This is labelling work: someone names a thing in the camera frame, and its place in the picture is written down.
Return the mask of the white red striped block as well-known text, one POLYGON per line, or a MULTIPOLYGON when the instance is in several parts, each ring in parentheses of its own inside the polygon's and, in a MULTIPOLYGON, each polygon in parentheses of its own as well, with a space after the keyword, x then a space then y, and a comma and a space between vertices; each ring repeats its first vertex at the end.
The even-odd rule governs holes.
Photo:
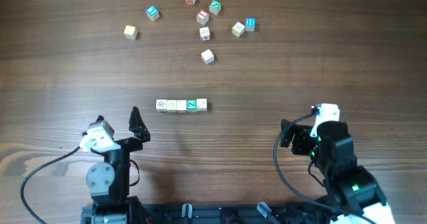
POLYGON ((177 100, 176 101, 176 110, 178 113, 187 112, 187 101, 186 100, 177 100))

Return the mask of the green Z wooden block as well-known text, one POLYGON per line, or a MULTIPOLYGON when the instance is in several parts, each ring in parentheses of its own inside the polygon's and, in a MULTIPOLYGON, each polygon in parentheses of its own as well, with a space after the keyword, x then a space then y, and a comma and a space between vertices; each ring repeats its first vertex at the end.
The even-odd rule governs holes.
POLYGON ((186 101, 186 111, 187 112, 196 112, 197 111, 197 100, 188 99, 186 101))

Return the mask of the white green sided block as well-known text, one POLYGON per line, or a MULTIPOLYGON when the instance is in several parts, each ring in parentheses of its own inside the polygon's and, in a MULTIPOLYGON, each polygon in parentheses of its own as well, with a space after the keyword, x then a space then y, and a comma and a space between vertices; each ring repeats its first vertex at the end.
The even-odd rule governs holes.
POLYGON ((196 99, 197 111, 207 111, 207 99, 196 99))

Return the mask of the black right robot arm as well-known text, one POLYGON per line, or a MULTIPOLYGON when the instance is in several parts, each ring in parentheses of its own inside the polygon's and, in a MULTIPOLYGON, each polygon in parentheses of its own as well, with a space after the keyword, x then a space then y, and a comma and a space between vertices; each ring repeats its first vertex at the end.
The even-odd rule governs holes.
POLYGON ((258 206, 258 211, 272 223, 395 222, 379 183, 358 164, 346 123, 328 120, 307 126, 284 119, 274 147, 289 147, 294 155, 308 156, 308 166, 318 168, 324 177, 320 185, 326 195, 311 199, 279 173, 286 187, 302 201, 274 209, 258 206))

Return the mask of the red drawing wooden block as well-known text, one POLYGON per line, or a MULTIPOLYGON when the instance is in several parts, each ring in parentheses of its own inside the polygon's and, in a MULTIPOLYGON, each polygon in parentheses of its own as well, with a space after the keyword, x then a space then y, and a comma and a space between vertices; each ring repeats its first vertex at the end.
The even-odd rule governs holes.
POLYGON ((167 99, 157 99, 155 103, 155 108, 159 112, 167 111, 167 99))

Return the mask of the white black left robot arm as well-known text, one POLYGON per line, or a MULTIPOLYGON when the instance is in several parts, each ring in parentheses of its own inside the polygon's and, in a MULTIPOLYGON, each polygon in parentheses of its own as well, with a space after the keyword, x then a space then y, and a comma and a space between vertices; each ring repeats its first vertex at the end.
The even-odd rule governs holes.
POLYGON ((129 117, 129 131, 132 137, 115 140, 111 125, 99 116, 91 123, 79 146, 103 157, 86 175, 86 183, 91 191, 92 205, 81 212, 81 224, 130 224, 151 223, 152 218, 136 196, 129 195, 129 188, 138 184, 130 182, 130 167, 136 162, 130 153, 141 151, 143 143, 150 140, 139 109, 133 107, 129 117))

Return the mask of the yellow edged wooden block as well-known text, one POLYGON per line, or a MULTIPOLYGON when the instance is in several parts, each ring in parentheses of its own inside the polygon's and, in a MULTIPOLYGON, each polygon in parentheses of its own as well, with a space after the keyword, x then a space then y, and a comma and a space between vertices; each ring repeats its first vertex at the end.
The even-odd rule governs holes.
POLYGON ((168 113, 176 113, 177 112, 177 101, 168 99, 166 101, 166 110, 168 113))

